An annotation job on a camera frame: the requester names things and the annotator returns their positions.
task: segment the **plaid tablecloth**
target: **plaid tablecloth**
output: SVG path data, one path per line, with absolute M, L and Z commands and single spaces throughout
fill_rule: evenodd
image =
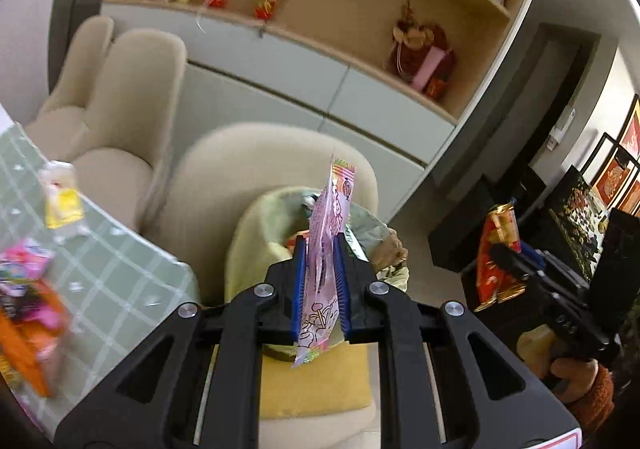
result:
M 56 245 L 37 172 L 45 159 L 14 125 L 0 136 L 0 251 L 34 238 L 56 252 L 46 279 L 73 320 L 57 396 L 28 384 L 16 397 L 52 437 L 60 420 L 179 304 L 199 299 L 191 269 L 84 199 L 89 236 Z

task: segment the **silver bolt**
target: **silver bolt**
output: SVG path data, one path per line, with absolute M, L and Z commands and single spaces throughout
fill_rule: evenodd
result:
M 375 295 L 384 295 L 389 293 L 389 285 L 382 281 L 374 281 L 369 285 L 369 291 Z
M 460 317 L 465 312 L 465 307 L 458 301 L 449 301 L 444 305 L 444 311 L 453 317 Z
M 254 293 L 258 297 L 270 297 L 275 292 L 273 286 L 269 285 L 269 283 L 260 283 L 260 285 L 254 288 Z
M 178 315 L 183 319 L 189 319 L 196 313 L 198 313 L 198 306 L 193 303 L 184 303 L 178 308 Z

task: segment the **pink snack package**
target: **pink snack package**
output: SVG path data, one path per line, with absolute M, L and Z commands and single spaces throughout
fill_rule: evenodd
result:
M 23 239 L 0 254 L 0 269 L 11 269 L 13 272 L 19 267 L 22 273 L 15 276 L 40 279 L 54 255 L 34 239 Z
M 326 187 L 311 214 L 305 293 L 294 367 L 311 362 L 328 349 L 329 337 L 338 320 L 334 236 L 343 233 L 347 224 L 354 173 L 355 169 L 348 162 L 333 161 Z

